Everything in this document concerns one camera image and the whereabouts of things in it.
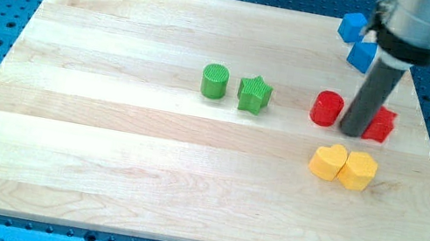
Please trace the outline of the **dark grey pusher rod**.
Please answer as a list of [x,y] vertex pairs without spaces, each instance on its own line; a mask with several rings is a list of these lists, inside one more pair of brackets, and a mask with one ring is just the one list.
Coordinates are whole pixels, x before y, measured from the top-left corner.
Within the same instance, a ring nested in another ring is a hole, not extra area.
[[340,121],[343,134],[360,137],[408,70],[408,63],[381,52]]

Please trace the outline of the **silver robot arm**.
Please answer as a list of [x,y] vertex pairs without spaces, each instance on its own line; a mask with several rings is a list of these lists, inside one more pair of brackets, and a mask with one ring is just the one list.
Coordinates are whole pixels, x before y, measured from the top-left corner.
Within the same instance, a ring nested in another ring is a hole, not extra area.
[[340,121],[343,134],[363,135],[412,66],[430,66],[430,0],[378,0],[363,33],[374,31],[377,57]]

